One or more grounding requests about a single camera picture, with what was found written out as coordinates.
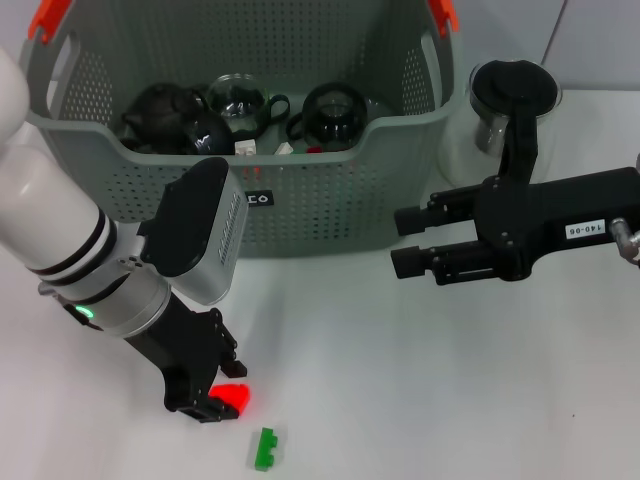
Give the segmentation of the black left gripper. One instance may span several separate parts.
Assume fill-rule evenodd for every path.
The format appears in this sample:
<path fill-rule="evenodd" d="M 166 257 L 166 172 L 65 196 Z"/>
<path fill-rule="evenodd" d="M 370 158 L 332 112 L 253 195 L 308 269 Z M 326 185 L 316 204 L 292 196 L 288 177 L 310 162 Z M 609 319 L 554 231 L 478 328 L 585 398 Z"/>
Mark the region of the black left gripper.
<path fill-rule="evenodd" d="M 160 316 L 126 341 L 160 370 L 167 410 L 199 423 L 240 417 L 231 403 L 209 395 L 219 372 L 230 379 L 248 374 L 236 359 L 237 342 L 218 309 L 197 313 L 172 294 Z"/>

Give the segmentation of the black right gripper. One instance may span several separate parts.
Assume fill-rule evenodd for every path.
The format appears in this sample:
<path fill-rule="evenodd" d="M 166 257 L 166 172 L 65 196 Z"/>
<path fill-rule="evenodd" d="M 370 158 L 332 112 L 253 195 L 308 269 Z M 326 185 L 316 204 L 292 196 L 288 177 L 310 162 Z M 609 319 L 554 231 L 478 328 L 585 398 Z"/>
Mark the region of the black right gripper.
<path fill-rule="evenodd" d="M 471 241 L 393 250 L 397 278 L 430 271 L 439 286 L 497 277 L 517 281 L 548 254 L 612 243 L 613 220 L 639 228 L 639 172 L 625 167 L 539 184 L 501 180 L 481 190 L 435 192 L 424 208 L 397 210 L 394 221 L 398 234 L 408 236 L 468 221 L 473 208 L 478 239 L 488 247 Z"/>

